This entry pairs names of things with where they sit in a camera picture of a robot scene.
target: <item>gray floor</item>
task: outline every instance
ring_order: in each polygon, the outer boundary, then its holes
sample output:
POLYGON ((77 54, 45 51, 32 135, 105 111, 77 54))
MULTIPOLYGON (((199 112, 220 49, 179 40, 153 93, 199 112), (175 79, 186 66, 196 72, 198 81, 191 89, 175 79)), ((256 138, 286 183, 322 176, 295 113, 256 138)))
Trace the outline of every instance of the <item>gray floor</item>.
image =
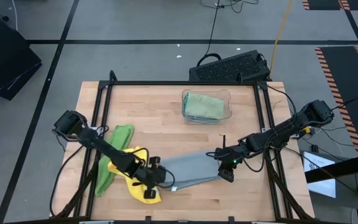
MULTIPOLYGON (((213 2, 204 0, 205 4, 213 5, 213 2)), ((73 0, 16 0, 15 3, 19 32, 26 39, 58 40, 73 0)), ((0 1, 0 11, 11 18, 8 24, 15 27, 11 7, 10 1, 0 1)), ((219 10, 214 38, 273 40, 286 7, 287 0, 260 0, 258 5, 245 4, 240 14, 230 8, 219 10)), ((352 14, 358 25, 358 11, 352 14)), ((213 17, 213 9, 195 0, 80 0, 67 39, 208 39, 213 17)), ((344 11, 306 11, 301 1, 293 2, 282 39, 357 40, 344 11)), ((335 106, 315 47, 324 46, 277 47, 272 78, 284 82, 297 108, 315 99, 335 106)), ((12 101, 0 98, 0 204, 57 46, 32 45, 31 48, 43 61, 41 69, 12 101)), ((63 157, 50 130, 65 110, 75 107, 81 82, 105 80, 110 69, 119 80, 187 80, 188 69, 196 65, 206 48, 207 45, 198 44, 65 45, 5 222, 48 217, 48 201, 63 157)), ((273 45, 220 44, 212 45, 210 52, 229 57, 254 49, 271 60, 273 45)), ((336 113, 328 128, 340 126, 344 122, 336 113)), ((332 132, 331 136, 351 143, 344 129, 332 132)), ((339 147, 323 133, 310 142, 338 156, 357 155, 353 148, 339 147)), ((303 141, 299 145, 303 150, 309 148, 303 141)), ((351 209, 312 200, 318 218, 351 222, 351 209)))

